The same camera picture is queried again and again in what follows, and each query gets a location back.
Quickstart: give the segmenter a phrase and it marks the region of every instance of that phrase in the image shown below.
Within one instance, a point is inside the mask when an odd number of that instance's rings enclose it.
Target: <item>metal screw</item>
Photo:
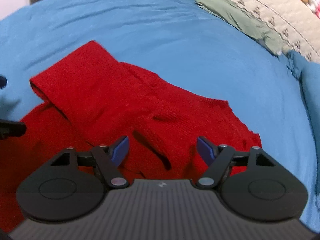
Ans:
[[[125,178],[113,178],[111,180],[111,184],[114,185],[114,186],[123,186],[127,183],[127,180]]]
[[[202,186],[211,186],[214,184],[214,179],[208,178],[208,177],[204,177],[198,180],[199,184],[201,184]]]

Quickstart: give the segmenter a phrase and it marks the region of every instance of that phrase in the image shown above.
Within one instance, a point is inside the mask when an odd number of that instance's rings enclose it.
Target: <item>ribbed black plate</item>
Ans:
[[[14,240],[306,240],[298,220],[254,223],[228,211],[212,191],[189,180],[135,180],[111,191],[91,214],[64,224],[25,220]]]

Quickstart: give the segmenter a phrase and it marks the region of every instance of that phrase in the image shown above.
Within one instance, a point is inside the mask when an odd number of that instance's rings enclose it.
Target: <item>blue bed sheet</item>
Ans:
[[[29,78],[90,40],[176,86],[228,100],[263,148],[307,187],[301,221],[320,231],[315,142],[299,82],[194,0],[44,0],[20,9],[0,22],[0,74],[8,79],[0,118],[19,120],[41,103]]]

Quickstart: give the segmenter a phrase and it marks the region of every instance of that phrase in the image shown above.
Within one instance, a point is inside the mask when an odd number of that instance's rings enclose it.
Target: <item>red sweater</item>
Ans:
[[[44,103],[22,119],[28,128],[24,136],[1,142],[0,228],[5,231],[22,220],[17,186],[68,146],[84,151],[127,135],[130,151],[119,170],[130,182],[199,178],[207,166],[196,152],[198,136],[239,151],[261,146],[259,135],[226,101],[192,94],[148,70],[119,63],[93,41],[30,83]]]

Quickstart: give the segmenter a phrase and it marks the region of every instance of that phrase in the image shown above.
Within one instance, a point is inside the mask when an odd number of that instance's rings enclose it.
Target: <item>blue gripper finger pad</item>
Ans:
[[[111,161],[118,167],[129,152],[129,138],[126,136],[118,144],[114,145],[111,152]]]
[[[197,138],[197,152],[207,166],[210,166],[216,158],[215,150],[210,144],[212,143],[205,137]]]

